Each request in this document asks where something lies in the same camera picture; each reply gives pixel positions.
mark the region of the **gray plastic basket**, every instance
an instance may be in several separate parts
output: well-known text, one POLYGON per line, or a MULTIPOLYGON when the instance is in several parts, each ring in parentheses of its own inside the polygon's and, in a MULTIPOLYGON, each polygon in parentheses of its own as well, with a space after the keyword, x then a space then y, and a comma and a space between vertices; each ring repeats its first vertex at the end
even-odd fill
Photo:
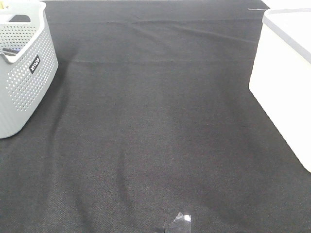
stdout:
POLYGON ((39 1, 8 1, 0 15, 30 22, 0 23, 0 138, 22 129, 49 88, 58 62, 39 1))

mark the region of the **brand label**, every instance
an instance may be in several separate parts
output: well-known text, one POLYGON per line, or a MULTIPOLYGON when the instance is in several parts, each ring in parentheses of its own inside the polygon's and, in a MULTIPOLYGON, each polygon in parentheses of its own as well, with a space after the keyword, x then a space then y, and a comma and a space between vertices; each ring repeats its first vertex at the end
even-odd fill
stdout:
POLYGON ((35 57, 34 61, 29 66, 29 70, 32 74, 35 72, 39 64, 40 64, 40 58, 39 58, 39 55, 37 55, 37 57, 35 57))

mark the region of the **table surface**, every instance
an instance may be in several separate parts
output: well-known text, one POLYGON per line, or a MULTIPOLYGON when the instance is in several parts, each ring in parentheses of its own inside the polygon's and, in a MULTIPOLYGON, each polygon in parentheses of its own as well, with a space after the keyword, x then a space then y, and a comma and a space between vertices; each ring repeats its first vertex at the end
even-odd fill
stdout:
POLYGON ((306 233, 311 175, 252 96, 259 0, 47 2, 59 69, 0 141, 0 232, 306 233))

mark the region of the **white plastic bin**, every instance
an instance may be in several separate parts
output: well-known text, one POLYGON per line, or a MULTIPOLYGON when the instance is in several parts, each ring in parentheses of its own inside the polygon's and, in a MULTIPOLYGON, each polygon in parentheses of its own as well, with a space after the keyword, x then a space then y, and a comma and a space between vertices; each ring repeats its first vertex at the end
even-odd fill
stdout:
POLYGON ((0 9, 0 15, 27 15, 30 22, 0 23, 0 138, 21 130, 58 67, 44 12, 46 4, 7 1, 7 5, 0 9))
POLYGON ((264 14, 249 89, 311 171, 311 9, 264 14))

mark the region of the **black fabric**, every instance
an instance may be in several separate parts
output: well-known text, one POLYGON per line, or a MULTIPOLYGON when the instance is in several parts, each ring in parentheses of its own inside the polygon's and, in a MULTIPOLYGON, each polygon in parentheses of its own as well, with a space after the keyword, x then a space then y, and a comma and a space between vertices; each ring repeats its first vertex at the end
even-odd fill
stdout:
POLYGON ((1 233, 306 233, 311 175, 248 89, 259 0, 47 2, 59 59, 0 141, 1 233))

